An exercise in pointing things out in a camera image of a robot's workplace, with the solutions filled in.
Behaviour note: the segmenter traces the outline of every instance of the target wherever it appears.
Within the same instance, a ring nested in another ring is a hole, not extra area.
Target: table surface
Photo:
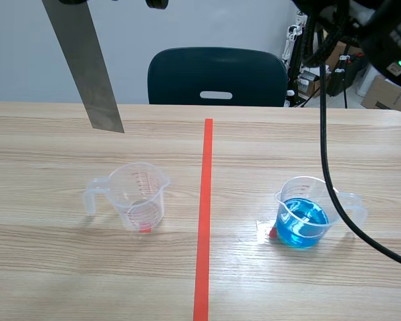
[[[214,119],[209,320],[401,320],[401,265],[333,227],[297,251],[257,235],[291,177],[322,177],[319,110],[119,105],[125,134],[81,104],[0,103],[0,320],[192,320],[205,118]],[[331,176],[364,231],[401,254],[401,113],[329,110]],[[165,217],[130,233],[86,182],[127,163],[171,179]]]

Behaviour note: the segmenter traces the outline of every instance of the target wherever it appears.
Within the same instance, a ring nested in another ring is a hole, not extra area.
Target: metal plate
[[[88,3],[42,1],[92,127],[124,132]]]

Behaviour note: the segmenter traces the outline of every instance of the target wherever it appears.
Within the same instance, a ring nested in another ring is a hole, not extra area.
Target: cardboard box
[[[327,74],[327,84],[329,82],[329,76],[330,75]],[[298,85],[299,85],[299,93],[307,97],[310,97],[319,87],[321,87],[320,80],[313,82],[311,80],[304,78],[300,78],[298,80]],[[314,98],[318,97],[320,93],[321,90],[318,90],[313,97]]]
[[[393,109],[401,111],[401,87],[378,75],[362,100],[369,109]]]

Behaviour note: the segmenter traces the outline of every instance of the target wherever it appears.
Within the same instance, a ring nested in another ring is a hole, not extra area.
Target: chair backrest
[[[271,53],[175,48],[158,53],[151,61],[148,100],[151,104],[283,106],[287,84],[283,62]],[[201,92],[227,92],[231,98],[202,98]]]

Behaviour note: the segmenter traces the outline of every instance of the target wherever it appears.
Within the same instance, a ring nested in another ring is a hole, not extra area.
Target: plastic measuring cup
[[[150,229],[163,218],[163,189],[169,183],[169,178],[154,165],[125,165],[108,177],[88,183],[83,194],[86,213],[95,214],[95,194],[105,194],[128,229]]]
[[[361,197],[334,190],[351,220],[361,227],[368,215]],[[315,245],[340,220],[325,182],[321,179],[308,176],[289,179],[275,198],[279,202],[277,235],[288,245]]]

